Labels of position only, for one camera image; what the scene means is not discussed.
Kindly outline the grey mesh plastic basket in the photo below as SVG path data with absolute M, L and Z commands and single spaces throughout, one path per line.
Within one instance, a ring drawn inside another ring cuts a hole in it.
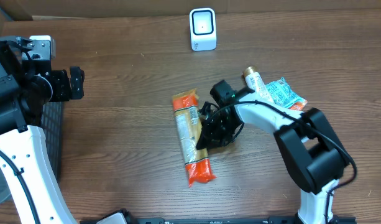
M 60 180 L 64 104 L 47 103 L 43 107 L 41 127 L 46 136 L 47 154 L 53 173 Z M 11 200 L 11 193 L 0 168 L 0 203 Z

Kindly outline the green wet wipes packet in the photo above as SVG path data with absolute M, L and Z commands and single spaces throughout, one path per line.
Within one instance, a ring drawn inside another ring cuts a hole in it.
M 266 87 L 271 94 L 274 103 L 287 109 L 289 109 L 289 107 L 297 100 L 304 99 L 291 89 L 290 85 L 283 77 L 266 84 Z

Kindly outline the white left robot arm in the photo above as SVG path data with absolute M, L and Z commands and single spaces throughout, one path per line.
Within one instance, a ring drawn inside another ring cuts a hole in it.
M 29 47 L 0 41 L 0 169 L 22 223 L 75 223 L 54 176 L 41 127 L 48 102 L 79 100 L 85 73 L 80 67 L 40 71 L 27 57 L 22 65 L 14 49 Z

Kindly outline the white tube with gold cap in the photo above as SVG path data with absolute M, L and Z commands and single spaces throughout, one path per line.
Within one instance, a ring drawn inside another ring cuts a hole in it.
M 265 86 L 265 83 L 263 82 L 260 73 L 257 71 L 255 66 L 250 66 L 243 70 L 242 77 L 244 78 L 246 85 L 250 89 L 253 89 L 260 98 L 273 103 L 273 98 L 267 90 L 267 87 Z

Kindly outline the orange spaghetti packet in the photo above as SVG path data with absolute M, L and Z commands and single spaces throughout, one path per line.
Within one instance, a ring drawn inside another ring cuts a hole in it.
M 206 149 L 196 145 L 201 136 L 201 120 L 198 115 L 198 95 L 191 89 L 172 96 L 173 114 L 188 177 L 188 185 L 195 182 L 206 184 L 216 178 Z

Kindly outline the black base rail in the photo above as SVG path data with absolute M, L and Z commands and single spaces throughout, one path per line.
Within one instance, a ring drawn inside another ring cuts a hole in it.
M 105 217 L 95 220 L 81 220 L 81 224 L 97 224 L 110 215 L 123 215 L 128 224 L 301 224 L 298 215 L 294 216 L 271 216 L 268 218 L 234 218 L 234 219 L 173 219 L 167 220 L 161 217 L 136 218 L 125 208 L 116 210 Z

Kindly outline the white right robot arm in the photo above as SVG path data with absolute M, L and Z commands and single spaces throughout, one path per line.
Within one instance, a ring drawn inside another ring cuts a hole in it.
M 355 223 L 355 217 L 332 212 L 334 193 L 355 180 L 341 182 L 344 169 L 353 158 L 345 150 L 324 113 L 316 108 L 306 112 L 283 108 L 261 98 L 245 87 L 233 90 L 225 81 L 211 91 L 213 102 L 199 110 L 202 130 L 197 149 L 213 149 L 232 143 L 245 124 L 271 134 L 279 148 L 288 174 L 300 188 L 300 207 L 292 216 L 271 216 L 256 223 Z

